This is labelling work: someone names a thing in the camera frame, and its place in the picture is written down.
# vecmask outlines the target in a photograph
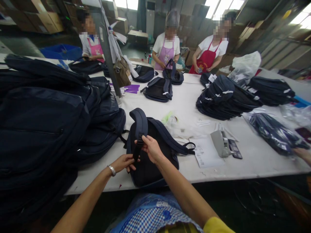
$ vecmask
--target blue crate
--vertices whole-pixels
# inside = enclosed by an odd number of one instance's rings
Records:
[[[40,49],[41,53],[46,58],[62,59],[62,60],[76,60],[82,56],[82,49],[77,46],[59,44]]]

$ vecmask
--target red apron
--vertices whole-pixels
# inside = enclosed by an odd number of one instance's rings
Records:
[[[212,43],[213,43],[213,39],[212,39],[212,42],[210,43],[210,46],[208,47],[208,50],[205,50],[203,52],[203,54],[201,55],[201,57],[197,60],[197,66],[202,69],[202,73],[207,73],[207,69],[213,65],[214,60],[216,58],[216,51],[217,51],[220,43],[219,43],[218,47],[216,48],[215,52],[210,51],[210,47],[211,47]],[[190,74],[198,74],[194,71],[193,65],[192,65],[189,73]]]

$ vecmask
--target tan bag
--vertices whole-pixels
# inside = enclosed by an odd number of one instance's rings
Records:
[[[113,66],[113,71],[119,87],[129,86],[131,84],[129,80],[131,76],[129,65],[123,57],[121,57],[120,61],[117,59]]]

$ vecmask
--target bracelet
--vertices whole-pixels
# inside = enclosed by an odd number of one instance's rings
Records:
[[[117,174],[111,165],[108,165],[107,167],[110,168],[110,170],[112,171],[112,176],[115,176]]]

